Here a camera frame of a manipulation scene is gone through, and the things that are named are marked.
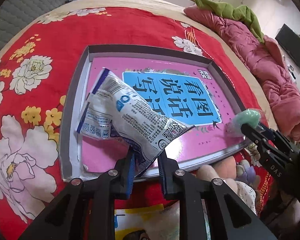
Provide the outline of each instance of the qr code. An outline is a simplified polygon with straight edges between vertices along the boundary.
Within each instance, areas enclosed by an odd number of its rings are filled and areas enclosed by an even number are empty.
[[[174,140],[184,131],[184,126],[176,123],[175,121],[171,121],[166,131],[163,133],[163,136],[167,138],[169,141]]]

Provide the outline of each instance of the pink blanket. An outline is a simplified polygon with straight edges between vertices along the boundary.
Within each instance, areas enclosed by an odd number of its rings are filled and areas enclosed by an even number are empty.
[[[223,19],[196,5],[184,12],[227,43],[260,83],[279,130],[300,141],[300,91],[292,83],[275,41],[265,36],[265,44],[261,44],[243,23]]]

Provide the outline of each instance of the bed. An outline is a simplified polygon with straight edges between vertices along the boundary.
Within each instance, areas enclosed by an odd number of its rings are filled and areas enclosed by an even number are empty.
[[[216,33],[183,9],[162,0],[79,0],[40,16],[0,51],[0,231],[7,240],[17,239],[64,187],[57,151],[60,120],[88,45],[147,45],[212,58],[245,107],[262,109],[268,126],[277,129],[256,78]],[[191,45],[185,48],[172,37],[191,40]],[[271,177],[250,161],[261,174],[265,202]],[[137,183],[131,200],[118,201],[116,208],[167,204],[160,192],[156,181]]]

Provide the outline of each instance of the red bedspread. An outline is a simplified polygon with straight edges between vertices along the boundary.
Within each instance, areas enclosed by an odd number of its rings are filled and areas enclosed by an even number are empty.
[[[173,19],[132,8],[94,8],[48,15],[32,25],[0,62],[0,230],[17,239],[64,187],[57,143],[71,77],[90,44],[136,44],[212,57],[232,81],[244,105],[260,108],[249,85],[207,34]],[[237,161],[242,158],[236,155]],[[269,174],[261,176],[266,199]],[[129,201],[116,208],[143,207],[163,200],[156,181],[137,183]]]

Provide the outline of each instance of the wall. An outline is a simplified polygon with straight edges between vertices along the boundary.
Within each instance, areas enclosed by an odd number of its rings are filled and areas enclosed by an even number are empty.
[[[222,0],[233,6],[245,4],[257,15],[261,30],[271,38],[275,38],[279,29],[285,23],[300,35],[300,12],[292,0]],[[291,62],[297,74],[297,86],[300,89],[300,69]]]

